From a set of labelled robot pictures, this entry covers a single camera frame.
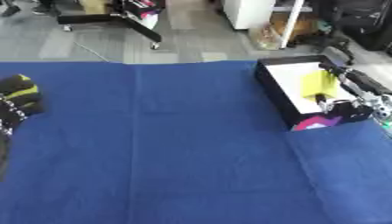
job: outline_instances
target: cable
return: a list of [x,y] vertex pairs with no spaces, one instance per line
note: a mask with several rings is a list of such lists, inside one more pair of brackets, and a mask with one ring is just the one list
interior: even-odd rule
[[77,46],[79,46],[79,47],[85,49],[86,51],[88,51],[88,52],[90,52],[90,53],[93,53],[95,56],[97,56],[97,57],[100,58],[101,60],[106,61],[106,62],[111,62],[110,60],[108,60],[108,59],[106,59],[105,57],[101,56],[98,52],[96,52],[96,51],[94,51],[94,50],[92,50],[92,49],[90,49],[90,48],[88,48],[88,47],[86,47],[86,46],[84,46],[84,45],[81,45],[81,44],[79,44],[79,43],[76,42],[76,41],[74,41],[73,43],[76,44]]

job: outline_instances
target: yellow sticky note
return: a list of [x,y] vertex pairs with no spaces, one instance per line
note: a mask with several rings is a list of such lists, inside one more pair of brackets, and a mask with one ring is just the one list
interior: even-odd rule
[[336,98],[336,77],[326,70],[318,70],[301,78],[301,96],[311,101],[315,95],[323,94],[326,98]]

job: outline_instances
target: chair wheel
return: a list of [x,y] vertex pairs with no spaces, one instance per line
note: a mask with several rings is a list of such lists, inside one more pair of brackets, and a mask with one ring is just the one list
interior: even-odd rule
[[64,32],[71,32],[72,30],[73,30],[72,26],[69,25],[69,24],[66,24],[66,25],[63,26],[63,31]]
[[151,50],[157,50],[157,49],[159,49],[159,47],[160,47],[160,44],[155,43],[155,42],[152,42],[151,46],[150,46]]

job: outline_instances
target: white cabinet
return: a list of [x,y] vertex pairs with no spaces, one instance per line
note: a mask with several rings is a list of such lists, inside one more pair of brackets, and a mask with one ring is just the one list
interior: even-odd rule
[[245,30],[270,21],[276,0],[225,0],[224,11],[236,30]]

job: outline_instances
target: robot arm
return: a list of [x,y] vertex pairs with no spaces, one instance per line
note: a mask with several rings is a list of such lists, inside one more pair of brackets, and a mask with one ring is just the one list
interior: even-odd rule
[[340,82],[340,86],[357,98],[355,101],[335,101],[326,105],[325,99],[322,96],[318,96],[318,104],[323,109],[328,108],[328,111],[335,110],[335,112],[342,113],[342,108],[344,108],[346,114],[354,113],[355,115],[362,114],[363,116],[369,114],[369,116],[373,115],[380,123],[392,122],[392,91],[365,73],[352,68],[326,63],[321,63],[319,67],[335,75]]

